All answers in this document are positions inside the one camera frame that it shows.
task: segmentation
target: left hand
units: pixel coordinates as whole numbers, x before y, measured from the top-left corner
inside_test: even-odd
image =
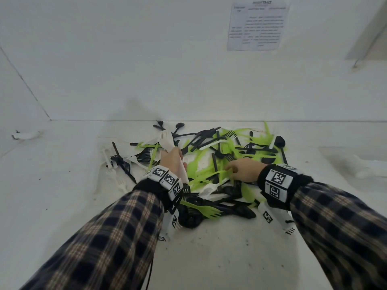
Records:
[[[174,147],[170,153],[161,151],[160,165],[168,168],[173,174],[181,178],[179,175],[180,161],[183,160],[183,154],[178,147]],[[187,170],[187,163],[183,163],[185,170]]]

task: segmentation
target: white table surface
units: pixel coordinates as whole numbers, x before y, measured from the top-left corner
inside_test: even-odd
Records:
[[[117,199],[111,191],[92,191],[99,149],[112,140],[149,140],[157,135],[154,123],[51,121],[42,137],[21,142],[0,158],[0,289],[22,286],[76,230]],[[264,128],[262,122],[186,122],[181,133],[217,126]],[[269,127],[285,138],[289,164],[387,214],[387,197],[375,199],[351,187],[318,150],[383,146],[386,123],[272,122]],[[262,218],[234,216],[182,229],[171,242],[158,243],[149,289],[181,287],[331,289],[298,232],[279,236],[264,230]]]

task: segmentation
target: wire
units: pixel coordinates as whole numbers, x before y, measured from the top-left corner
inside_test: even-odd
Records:
[[[151,281],[152,268],[153,268],[153,258],[152,258],[152,261],[151,261],[151,269],[149,270],[148,283],[146,283],[145,290],[148,290],[149,282]]]

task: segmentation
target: white wall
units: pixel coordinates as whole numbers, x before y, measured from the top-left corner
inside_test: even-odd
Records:
[[[0,158],[19,141],[15,130],[44,127],[48,117],[0,51]]]
[[[291,0],[269,53],[226,51],[232,2],[2,0],[0,44],[52,119],[387,120],[387,62],[344,60],[384,0]]]

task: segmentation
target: green plastic fork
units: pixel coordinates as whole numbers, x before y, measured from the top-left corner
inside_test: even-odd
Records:
[[[207,217],[208,219],[217,219],[222,216],[222,211],[217,208],[213,208],[212,206],[197,206],[185,200],[181,200],[180,204],[197,209],[203,216]]]

